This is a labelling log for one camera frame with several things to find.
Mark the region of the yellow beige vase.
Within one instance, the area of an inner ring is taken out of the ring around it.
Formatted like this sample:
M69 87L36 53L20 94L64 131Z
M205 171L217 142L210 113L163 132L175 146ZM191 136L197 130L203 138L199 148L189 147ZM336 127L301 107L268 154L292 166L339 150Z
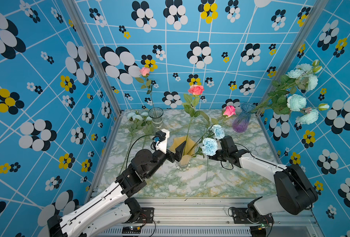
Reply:
M176 162L176 167L180 171L186 171L190 167L191 158L195 157L196 142L190 139L189 136L176 137L170 147L170 151L176 154L177 148L179 148L179 151L181 148L183 150L180 154L181 159Z

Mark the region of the clear ribbed glass vase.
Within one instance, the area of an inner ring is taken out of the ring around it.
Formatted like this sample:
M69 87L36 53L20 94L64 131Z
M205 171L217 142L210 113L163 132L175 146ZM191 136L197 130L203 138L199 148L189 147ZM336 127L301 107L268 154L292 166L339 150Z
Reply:
M159 107L154 107L149 110L148 115L151 118L153 133L156 133L157 131L160 131L161 129L166 128L163 122L163 114L164 114L163 109Z

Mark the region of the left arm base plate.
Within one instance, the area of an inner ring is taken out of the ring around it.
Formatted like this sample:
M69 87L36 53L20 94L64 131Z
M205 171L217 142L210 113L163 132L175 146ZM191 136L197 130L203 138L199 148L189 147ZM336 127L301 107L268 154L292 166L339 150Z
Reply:
M135 221L137 224L152 224L155 208L142 207L138 219Z

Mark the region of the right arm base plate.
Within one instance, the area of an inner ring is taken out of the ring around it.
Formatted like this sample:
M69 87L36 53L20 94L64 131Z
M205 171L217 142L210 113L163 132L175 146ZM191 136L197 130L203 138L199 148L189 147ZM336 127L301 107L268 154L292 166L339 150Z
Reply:
M235 224L255 224L255 225L272 225L273 216L250 214L247 208L230 207L228 215L233 219Z

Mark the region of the blue carnation stem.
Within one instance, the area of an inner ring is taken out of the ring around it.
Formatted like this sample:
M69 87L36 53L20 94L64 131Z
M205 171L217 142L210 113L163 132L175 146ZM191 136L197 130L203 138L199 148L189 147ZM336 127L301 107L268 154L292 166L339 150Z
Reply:
M203 158L206 158L207 160L207 173L206 173L206 179L204 187L207 187L207 181L208 181L208 174L209 174L209 160L208 157L212 157L216 154L218 150L218 144L215 139L212 138L204 138L201 142L198 142L197 144L197 151L195 152L196 156L202 156Z
M225 132L221 125L215 124L211 126L207 131L201 136L198 143L203 143L203 141L207 138L211 138L213 140L219 140L225 137Z

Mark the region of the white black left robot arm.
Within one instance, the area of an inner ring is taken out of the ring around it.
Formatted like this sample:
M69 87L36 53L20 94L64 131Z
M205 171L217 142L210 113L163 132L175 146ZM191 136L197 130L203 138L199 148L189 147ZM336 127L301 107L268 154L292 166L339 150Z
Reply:
M82 207L62 217L55 215L48 222L50 237L95 237L106 229L125 222L135 222L141 207L134 194L146 186L146 180L163 165L165 161L179 162L186 142L176 147L175 152L168 150L167 143L157 144L151 152L138 151L125 171L119 175L105 191Z

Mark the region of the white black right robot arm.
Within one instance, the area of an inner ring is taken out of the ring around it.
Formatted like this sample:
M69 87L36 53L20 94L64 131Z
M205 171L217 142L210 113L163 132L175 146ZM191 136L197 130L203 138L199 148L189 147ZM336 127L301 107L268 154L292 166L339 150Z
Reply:
M262 217L275 212L298 215L318 200L315 187L298 165L277 164L254 156L246 148L239 150L231 136L219 142L221 148L209 153L209 159L250 170L275 185L276 194L248 203L246 216L250 222L258 223Z

